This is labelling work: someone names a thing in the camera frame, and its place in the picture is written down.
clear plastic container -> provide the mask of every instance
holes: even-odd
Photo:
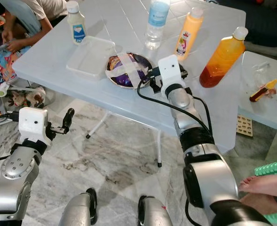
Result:
[[[66,68],[90,81],[105,78],[108,59],[116,55],[114,47],[112,41],[86,36],[68,60]]]

marble floor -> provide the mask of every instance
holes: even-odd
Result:
[[[156,131],[110,116],[86,139],[88,130],[105,111],[80,100],[64,100],[67,107],[57,102],[47,107],[49,121],[60,124],[70,106],[76,114],[70,132],[57,135],[43,155],[24,226],[58,225],[68,201],[89,187],[95,188],[98,196],[97,226],[136,225],[142,194],[153,195],[164,203],[173,225],[191,225],[184,213],[184,162],[177,138],[162,134],[163,166],[158,168]],[[252,175],[255,167],[277,161],[277,131],[254,122],[253,133],[253,138],[237,135],[235,148],[224,154],[238,183]],[[17,123],[0,126],[0,157],[9,153],[18,138]],[[189,212],[199,224],[208,225],[200,209],[190,206]]]

white plastic table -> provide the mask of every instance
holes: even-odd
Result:
[[[259,81],[259,77],[255,74],[253,66],[260,65],[264,62],[268,62],[269,67],[266,70],[267,72],[262,74],[264,78],[261,78],[260,81],[266,83],[273,79],[277,79],[277,60],[248,51],[244,53],[239,113],[277,129],[277,93],[273,95],[272,98],[262,97],[259,101],[254,103],[249,101],[250,95],[257,89],[257,81]]]
[[[198,78],[220,39],[245,24],[245,12],[197,0],[172,0],[161,47],[157,51],[148,51],[144,48],[144,32],[149,4],[150,0],[85,0],[80,4],[80,10],[85,15],[89,35],[112,40],[117,51],[139,53],[157,64],[159,59],[173,54],[186,13],[192,7],[202,7],[203,25],[192,53],[182,63],[190,73],[185,82],[195,96],[207,102],[220,151],[232,149],[236,136],[240,62],[212,89],[202,88]],[[107,79],[89,82],[73,76],[66,69],[66,63],[76,49],[69,29],[65,18],[14,63],[17,75],[176,136],[169,108],[141,99],[136,91],[119,88]],[[159,97],[154,96],[151,88],[142,93]],[[196,106],[206,120],[202,106]]]

orange bottle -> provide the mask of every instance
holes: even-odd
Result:
[[[237,27],[233,36],[221,40],[199,77],[203,87],[214,87],[225,76],[234,62],[245,51],[243,41],[247,33],[248,30],[245,27]]]
[[[204,11],[198,7],[192,8],[191,12],[187,14],[184,27],[180,32],[174,52],[178,60],[184,60],[187,58],[198,30],[204,20],[203,14]]]

table leg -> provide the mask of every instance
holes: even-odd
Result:
[[[106,111],[105,115],[101,119],[101,121],[86,135],[86,138],[89,139],[94,132],[102,125],[102,123],[105,121],[105,119],[109,116],[110,112]]]
[[[161,131],[157,131],[157,166],[162,167]]]

